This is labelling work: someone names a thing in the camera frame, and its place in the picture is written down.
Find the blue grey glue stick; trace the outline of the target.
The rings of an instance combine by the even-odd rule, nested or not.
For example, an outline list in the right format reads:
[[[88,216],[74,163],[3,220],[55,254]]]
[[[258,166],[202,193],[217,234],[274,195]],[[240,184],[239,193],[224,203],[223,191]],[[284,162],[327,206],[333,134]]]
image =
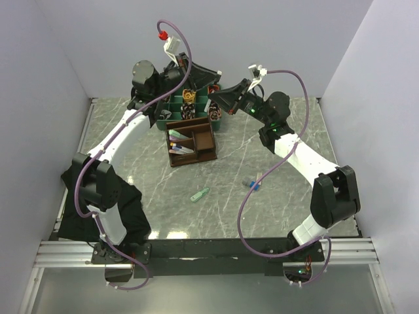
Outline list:
[[[260,185],[259,184],[255,184],[255,181],[250,179],[250,178],[245,178],[242,181],[242,184],[248,188],[252,188],[253,186],[255,187],[254,190],[258,191],[260,189]]]

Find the blue cap white pen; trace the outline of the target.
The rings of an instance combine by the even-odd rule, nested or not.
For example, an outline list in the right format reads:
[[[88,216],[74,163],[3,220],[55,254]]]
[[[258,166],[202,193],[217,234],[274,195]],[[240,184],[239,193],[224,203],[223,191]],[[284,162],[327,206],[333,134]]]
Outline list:
[[[174,149],[170,149],[169,150],[170,154],[176,154],[176,155],[185,155],[185,154],[192,154],[191,152],[185,152],[183,150],[174,150]]]

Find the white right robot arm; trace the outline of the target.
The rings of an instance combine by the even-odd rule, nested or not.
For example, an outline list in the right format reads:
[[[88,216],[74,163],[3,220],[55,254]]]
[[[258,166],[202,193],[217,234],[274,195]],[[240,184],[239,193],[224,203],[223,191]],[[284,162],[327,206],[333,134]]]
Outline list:
[[[209,98],[230,115],[241,110],[263,123],[259,130],[263,146],[291,164],[312,187],[310,214],[290,233],[290,258],[302,260],[310,252],[308,242],[359,212],[355,171],[326,160],[289,127],[288,95],[274,92],[263,99],[252,91],[250,80],[243,79],[232,88],[212,92]]]

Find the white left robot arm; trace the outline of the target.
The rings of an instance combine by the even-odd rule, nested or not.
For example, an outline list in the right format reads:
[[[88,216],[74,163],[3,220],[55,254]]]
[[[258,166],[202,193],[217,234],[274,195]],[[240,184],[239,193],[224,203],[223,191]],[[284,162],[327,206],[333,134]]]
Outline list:
[[[125,243],[128,225],[122,218],[126,182],[116,174],[116,167],[130,146],[160,118],[166,99],[182,88],[197,91],[217,84],[221,75],[221,71],[190,61],[184,53],[175,56],[162,72],[148,60],[136,62],[131,100],[121,120],[100,144],[74,156],[70,193],[75,211],[80,218],[94,221],[96,237],[110,244],[107,254],[113,261],[125,262],[131,254],[130,245]]]

